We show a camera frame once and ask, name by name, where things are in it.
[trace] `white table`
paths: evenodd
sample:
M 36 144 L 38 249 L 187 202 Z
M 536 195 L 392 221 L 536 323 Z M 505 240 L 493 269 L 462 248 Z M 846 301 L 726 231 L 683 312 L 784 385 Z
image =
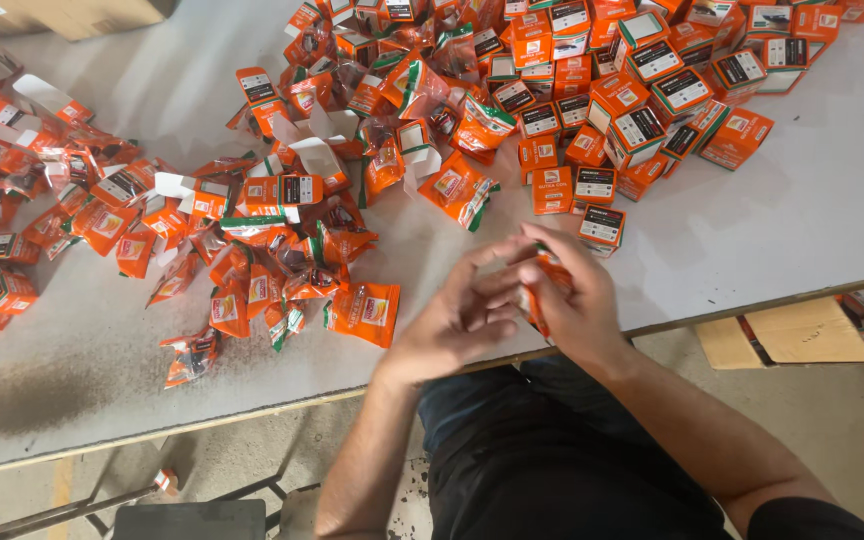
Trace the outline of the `white table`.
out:
M 241 0 L 232 9 L 183 0 L 169 21 L 145 30 L 75 44 L 43 33 L 2 39 L 0 47 L 91 106 L 97 127 L 190 171 L 247 149 L 247 139 L 224 127 L 243 103 L 234 71 L 258 65 L 278 76 L 282 26 L 298 4 Z M 629 223 L 606 267 L 623 330 L 864 281 L 864 25 L 846 25 L 790 96 L 747 107 L 775 127 L 740 171 L 693 156 L 642 202 L 618 197 Z M 364 212 L 381 240 L 353 265 L 353 277 L 402 285 L 401 328 L 462 251 L 502 238 L 523 219 L 578 227 L 578 216 L 533 218 L 513 144 L 490 173 L 502 191 L 475 234 L 398 187 Z M 16 226 L 49 204 L 36 201 Z M 117 276 L 115 261 L 86 245 L 36 267 L 41 299 L 0 332 L 0 467 L 354 394 L 381 354 L 322 328 L 313 302 L 308 328 L 282 353 L 257 319 L 253 338 L 224 342 L 214 371 L 165 390 L 172 351 L 158 343 L 206 324 L 212 284 L 200 273 L 183 296 L 143 310 L 159 273 Z M 543 347 L 523 328 L 491 357 Z

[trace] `pile of packets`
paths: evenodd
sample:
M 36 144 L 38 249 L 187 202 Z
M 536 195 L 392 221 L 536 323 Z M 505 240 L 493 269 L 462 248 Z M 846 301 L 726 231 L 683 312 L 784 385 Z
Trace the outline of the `pile of packets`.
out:
M 470 163 L 490 165 L 515 133 L 534 213 L 582 215 L 578 238 L 607 257 L 626 218 L 610 208 L 616 192 L 640 200 L 690 153 L 741 166 L 773 123 L 737 106 L 790 92 L 841 21 L 864 22 L 864 0 L 789 1 L 305 3 L 285 25 L 278 79 L 235 73 L 246 103 L 226 127 L 268 155 L 188 174 L 90 126 L 86 106 L 1 51 L 0 330 L 38 297 L 21 266 L 84 240 L 130 278 L 164 266 L 149 304 L 209 268 L 208 325 L 161 343 L 175 350 L 166 387 L 208 371 L 221 338 L 247 338 L 259 315 L 281 350 L 315 298 L 330 298 L 327 328 L 388 347 L 400 288 L 351 279 L 378 240 L 359 209 L 402 180 L 474 232 L 499 182 Z M 56 204 L 11 231 L 18 206 L 50 191 Z M 520 305 L 541 327 L 530 299 Z

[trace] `hand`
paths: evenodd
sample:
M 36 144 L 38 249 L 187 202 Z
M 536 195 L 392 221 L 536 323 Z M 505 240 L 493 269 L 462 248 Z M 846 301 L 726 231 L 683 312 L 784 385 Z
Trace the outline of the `hand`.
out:
M 566 298 L 535 264 L 525 261 L 518 269 L 558 349 L 580 366 L 618 360 L 628 343 L 618 328 L 616 287 L 609 272 L 578 239 L 560 230 L 522 223 L 522 235 L 545 244 L 572 275 L 574 290 Z
M 494 348 L 518 330 L 518 312 L 507 296 L 521 284 L 519 269 L 508 268 L 476 279 L 480 266 L 506 258 L 531 242 L 510 236 L 466 252 L 445 284 L 422 313 L 405 328 L 375 368 L 374 380 L 418 387 L 426 381 L 452 375 L 466 362 Z

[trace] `black sleeve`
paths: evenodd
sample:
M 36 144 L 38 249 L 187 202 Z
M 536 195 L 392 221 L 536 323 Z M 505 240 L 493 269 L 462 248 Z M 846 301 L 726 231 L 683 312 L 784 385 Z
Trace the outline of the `black sleeve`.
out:
M 751 514 L 749 540 L 864 540 L 864 521 L 816 498 L 774 498 Z

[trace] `man's right hand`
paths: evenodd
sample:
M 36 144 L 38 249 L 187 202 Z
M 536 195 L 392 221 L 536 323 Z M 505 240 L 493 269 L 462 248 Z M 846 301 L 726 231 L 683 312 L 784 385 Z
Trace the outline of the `man's right hand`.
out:
M 532 290 L 558 348 L 586 369 L 608 370 L 629 345 L 618 328 L 612 277 L 579 240 L 560 230 L 522 223 L 522 235 L 545 244 L 572 275 L 574 290 L 563 295 L 546 273 L 525 263 L 519 278 Z

